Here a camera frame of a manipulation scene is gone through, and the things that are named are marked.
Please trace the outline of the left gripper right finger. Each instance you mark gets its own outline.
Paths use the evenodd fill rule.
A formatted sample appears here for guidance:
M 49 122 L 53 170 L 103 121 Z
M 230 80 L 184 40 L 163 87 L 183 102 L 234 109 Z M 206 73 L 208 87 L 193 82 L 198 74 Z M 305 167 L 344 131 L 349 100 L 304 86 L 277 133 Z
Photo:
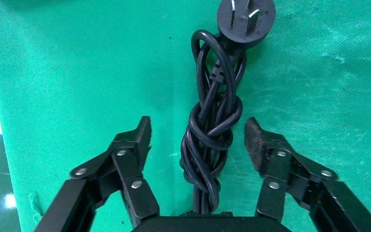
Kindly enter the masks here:
M 309 212 L 319 232 L 371 232 L 371 212 L 330 168 L 294 150 L 254 117 L 244 126 L 244 144 L 263 178 L 256 215 L 281 222 L 285 196 Z

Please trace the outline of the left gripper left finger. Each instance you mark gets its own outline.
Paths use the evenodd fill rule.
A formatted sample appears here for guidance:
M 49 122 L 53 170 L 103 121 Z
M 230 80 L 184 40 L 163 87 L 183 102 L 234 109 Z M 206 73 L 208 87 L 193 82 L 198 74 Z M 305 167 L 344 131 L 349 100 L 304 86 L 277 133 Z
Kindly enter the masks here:
M 134 228 L 159 216 L 142 174 L 151 133 L 150 117 L 142 116 L 137 128 L 118 133 L 105 152 L 74 168 L 35 231 L 88 232 L 96 210 L 115 192 L 121 193 Z

